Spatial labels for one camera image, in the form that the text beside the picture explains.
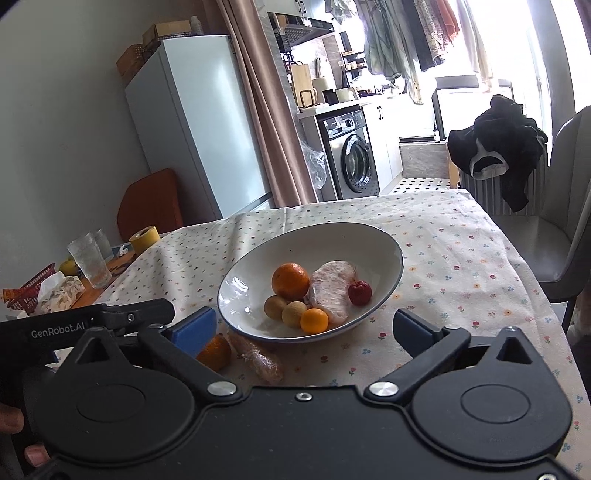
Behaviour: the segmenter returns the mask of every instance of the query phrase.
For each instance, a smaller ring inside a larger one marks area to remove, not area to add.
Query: yellow fruit
[[[300,319],[300,327],[306,333],[322,333],[329,327],[329,316],[320,309],[306,310]]]
[[[287,307],[287,300],[278,295],[273,295],[265,301],[263,309],[270,319],[281,320],[281,313],[285,307]]]
[[[62,272],[66,277],[76,275],[78,272],[78,265],[74,260],[66,260],[60,265],[59,271]]]
[[[197,355],[197,360],[214,372],[229,364],[231,359],[232,349],[221,333],[213,337]]]
[[[281,320],[283,320],[283,323],[285,323],[288,327],[299,328],[301,316],[306,310],[308,310],[308,307],[305,303],[300,301],[292,301],[291,303],[287,304],[287,307],[283,309]]]
[[[273,273],[271,287],[286,300],[301,300],[308,293],[310,278],[301,265],[284,263]]]

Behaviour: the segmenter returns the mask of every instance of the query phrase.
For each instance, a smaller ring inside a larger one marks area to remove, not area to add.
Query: range hood
[[[292,46],[335,32],[332,23],[314,18],[269,12],[269,20],[275,33],[287,37]]]

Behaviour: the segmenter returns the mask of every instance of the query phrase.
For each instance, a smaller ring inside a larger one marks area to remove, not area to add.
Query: chair backrest
[[[121,200],[117,226],[124,242],[150,225],[159,233],[184,226],[178,206],[177,176],[170,168],[132,183]]]
[[[549,297],[572,298],[591,270],[591,106],[556,135],[547,178],[540,216],[559,227],[571,245],[558,282],[543,287]]]
[[[591,179],[591,106],[566,122],[556,135],[540,216],[573,240]]]

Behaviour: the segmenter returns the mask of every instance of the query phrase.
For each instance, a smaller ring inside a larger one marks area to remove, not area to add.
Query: cardboard box
[[[191,31],[191,24],[189,20],[180,20],[178,22],[156,23],[150,26],[142,35],[144,45],[148,45],[152,40],[160,37],[167,37],[169,35],[178,35]]]
[[[141,44],[132,45],[124,51],[123,55],[117,60],[117,70],[119,74],[124,76],[125,73],[134,65],[135,62],[141,60],[143,63],[144,46]]]
[[[121,76],[123,78],[123,83],[125,86],[129,85],[131,80],[134,79],[135,75],[139,72],[140,68],[144,66],[143,60],[137,60],[133,63],[131,67],[127,69],[127,71]]]

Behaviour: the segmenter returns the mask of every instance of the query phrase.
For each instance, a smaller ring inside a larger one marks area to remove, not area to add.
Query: blue gripper pad
[[[183,352],[195,358],[214,337],[216,328],[215,311],[209,307],[202,307],[184,320],[168,327],[164,336]]]
[[[443,338],[443,332],[418,315],[398,309],[392,325],[394,338],[413,358]]]

